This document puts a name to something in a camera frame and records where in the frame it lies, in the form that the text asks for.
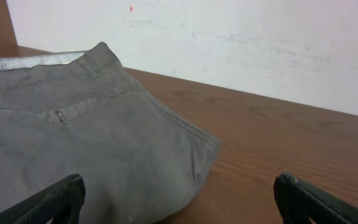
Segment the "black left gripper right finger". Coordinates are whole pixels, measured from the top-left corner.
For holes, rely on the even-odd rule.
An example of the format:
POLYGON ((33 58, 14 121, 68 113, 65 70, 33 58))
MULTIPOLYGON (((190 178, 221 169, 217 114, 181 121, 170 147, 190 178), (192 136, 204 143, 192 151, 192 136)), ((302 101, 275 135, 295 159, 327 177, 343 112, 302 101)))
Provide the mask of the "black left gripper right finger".
POLYGON ((358 224, 358 208, 287 172, 273 191, 284 224, 358 224))

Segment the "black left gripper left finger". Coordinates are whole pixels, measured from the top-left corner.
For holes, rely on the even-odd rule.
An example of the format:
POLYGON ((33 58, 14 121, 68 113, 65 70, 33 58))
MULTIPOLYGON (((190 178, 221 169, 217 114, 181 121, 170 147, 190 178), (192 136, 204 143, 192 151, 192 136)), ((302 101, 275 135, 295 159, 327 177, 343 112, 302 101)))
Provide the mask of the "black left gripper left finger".
POLYGON ((0 213, 0 224, 77 224, 86 188, 72 174, 0 213))

